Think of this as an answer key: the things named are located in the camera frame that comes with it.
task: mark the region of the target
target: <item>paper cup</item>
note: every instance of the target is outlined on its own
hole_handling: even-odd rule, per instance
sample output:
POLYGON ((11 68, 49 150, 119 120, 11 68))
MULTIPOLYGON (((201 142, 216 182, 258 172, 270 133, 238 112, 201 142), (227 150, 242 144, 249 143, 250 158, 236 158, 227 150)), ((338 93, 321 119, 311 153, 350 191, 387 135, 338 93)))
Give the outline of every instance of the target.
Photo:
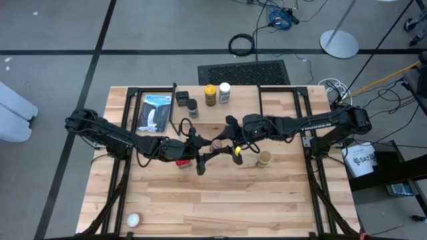
POLYGON ((268 163, 272 160, 272 154, 269 151, 262 151, 258 155, 256 166, 259 168, 267 167, 268 163))

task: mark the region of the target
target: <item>wooden table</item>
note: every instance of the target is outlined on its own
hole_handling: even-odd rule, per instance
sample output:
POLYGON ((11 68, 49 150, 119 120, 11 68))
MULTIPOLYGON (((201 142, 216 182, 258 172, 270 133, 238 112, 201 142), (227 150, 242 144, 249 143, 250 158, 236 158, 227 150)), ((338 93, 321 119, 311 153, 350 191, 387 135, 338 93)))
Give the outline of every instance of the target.
MULTIPOLYGON (((307 88, 313 114, 330 111, 324 87, 307 88)), ((258 90, 254 86, 233 86, 230 103, 217 103, 214 107, 204 104, 203 87, 178 86, 176 91, 189 91, 190 97, 197 100, 199 118, 192 121, 198 134, 206 139, 212 139, 222 131, 226 115, 233 115, 241 123, 244 115, 260 112, 258 90)), ((126 92, 127 87, 110 89, 104 117, 116 125, 121 123, 126 92)), ((292 94, 262 93, 262 99, 264 115, 276 113, 296 117, 292 94)), ((133 109, 130 109, 128 128, 132 113, 133 109)), ((175 103, 172 121, 178 124, 187 116, 187 109, 175 103)), ((318 134, 328 131, 330 129, 320 129, 318 134)), ((185 140, 185 137, 175 134, 169 123, 165 134, 185 140)), ((207 163, 203 176, 197 176, 195 164, 189 169, 180 170, 175 163, 152 161, 142 169, 134 157, 121 235, 133 231, 135 236, 297 237, 308 236, 310 231, 316 232, 300 136, 297 135, 290 144, 265 140, 258 142, 258 145, 273 155, 273 161, 267 168, 255 167, 257 155, 246 150, 242 151, 243 165, 234 164, 229 155, 220 155, 207 163), (125 222, 127 215, 133 212, 139 213, 142 221, 136 228, 130 229, 125 222)), ((105 150, 95 152, 95 156, 101 154, 105 154, 105 150)), ((342 159, 337 149, 331 150, 330 155, 342 159)), ((312 162, 314 169, 317 169, 315 161, 312 162)), ((104 206, 112 166, 113 160, 108 157, 100 158, 92 165, 77 232, 86 229, 104 206)), ((360 227, 344 166, 324 159, 324 168, 332 203, 358 231, 360 227)), ((326 210, 319 202, 325 231, 328 232, 326 210)), ((117 203, 111 215, 110 232, 116 209, 117 203)))

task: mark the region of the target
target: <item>white stand base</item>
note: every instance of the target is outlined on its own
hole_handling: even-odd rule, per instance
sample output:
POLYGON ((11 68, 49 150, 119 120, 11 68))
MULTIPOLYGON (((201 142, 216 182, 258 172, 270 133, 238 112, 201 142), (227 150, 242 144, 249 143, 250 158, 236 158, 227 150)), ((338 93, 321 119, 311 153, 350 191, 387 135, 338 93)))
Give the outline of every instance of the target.
POLYGON ((326 31, 320 37, 320 45, 325 52, 341 59, 351 58, 358 53, 358 41, 351 34, 341 30, 336 32, 332 41, 326 46, 333 32, 334 30, 326 31))

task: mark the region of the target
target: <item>white-lidded jar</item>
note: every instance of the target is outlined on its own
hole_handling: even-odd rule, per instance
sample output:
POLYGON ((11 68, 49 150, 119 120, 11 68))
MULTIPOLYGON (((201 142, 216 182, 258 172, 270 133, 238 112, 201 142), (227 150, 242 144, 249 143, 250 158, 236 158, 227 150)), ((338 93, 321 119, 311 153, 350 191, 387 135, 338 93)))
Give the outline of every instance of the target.
POLYGON ((220 103, 229 103, 230 102, 230 90, 231 86, 228 83, 220 84, 220 103))

